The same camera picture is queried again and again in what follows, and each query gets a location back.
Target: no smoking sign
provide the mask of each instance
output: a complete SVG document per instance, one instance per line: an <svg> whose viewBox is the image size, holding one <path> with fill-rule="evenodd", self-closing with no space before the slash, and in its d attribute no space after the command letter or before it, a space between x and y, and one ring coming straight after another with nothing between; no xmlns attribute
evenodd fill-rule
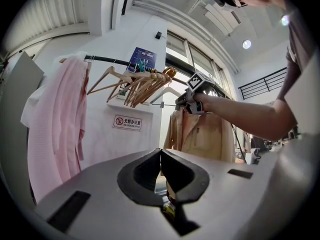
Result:
<svg viewBox="0 0 320 240"><path fill-rule="evenodd" d="M113 127L125 130L140 131L142 127L142 119L117 114L114 117Z"/></svg>

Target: hand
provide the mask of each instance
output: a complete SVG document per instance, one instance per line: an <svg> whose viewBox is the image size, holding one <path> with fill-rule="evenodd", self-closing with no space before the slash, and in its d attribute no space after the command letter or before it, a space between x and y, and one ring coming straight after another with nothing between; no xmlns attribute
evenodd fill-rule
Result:
<svg viewBox="0 0 320 240"><path fill-rule="evenodd" d="M213 111L213 102L215 102L215 98L214 96L209 96L209 95L206 95L204 93L196 93L194 95L194 99L197 101L197 102L202 102L203 104L203 109L205 112L214 112Z"/></svg>

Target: clothing rack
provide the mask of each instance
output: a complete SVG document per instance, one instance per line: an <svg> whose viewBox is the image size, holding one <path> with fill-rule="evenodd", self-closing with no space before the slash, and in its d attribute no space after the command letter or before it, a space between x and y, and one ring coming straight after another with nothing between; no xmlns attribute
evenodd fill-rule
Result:
<svg viewBox="0 0 320 240"><path fill-rule="evenodd" d="M110 62L110 63L115 63L115 64L119 64L119 65L124 65L124 66L134 66L135 64L132 64L130 62L127 62L127 61L123 61L123 60L119 60L119 59L114 59L114 58L106 58L106 57L99 57L99 56L94 56L94 55L87 55L85 56L84 58L85 60L93 60L93 61L100 61L100 62ZM179 79L176 79L176 78L172 78L173 81L176 81L180 84L183 84L183 85L187 85L186 82L184 81L181 81Z"/></svg>

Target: no smoking symbol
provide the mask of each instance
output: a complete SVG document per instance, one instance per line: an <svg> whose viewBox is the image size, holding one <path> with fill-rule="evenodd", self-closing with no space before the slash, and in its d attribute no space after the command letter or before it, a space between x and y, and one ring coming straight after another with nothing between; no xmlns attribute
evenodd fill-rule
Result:
<svg viewBox="0 0 320 240"><path fill-rule="evenodd" d="M116 120L115 120L115 123L120 126L124 123L124 120L121 118L121 117L118 117Z"/></svg>

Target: round ceiling light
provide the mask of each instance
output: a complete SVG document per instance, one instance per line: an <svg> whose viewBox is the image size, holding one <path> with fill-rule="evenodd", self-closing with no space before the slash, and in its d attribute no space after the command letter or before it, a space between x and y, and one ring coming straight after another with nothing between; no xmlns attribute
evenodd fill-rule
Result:
<svg viewBox="0 0 320 240"><path fill-rule="evenodd" d="M289 16L288 15L284 15L281 19L281 23L283 26L288 26L289 24Z"/></svg>
<svg viewBox="0 0 320 240"><path fill-rule="evenodd" d="M251 41L250 40L244 40L242 44L244 49L249 49L251 47Z"/></svg>

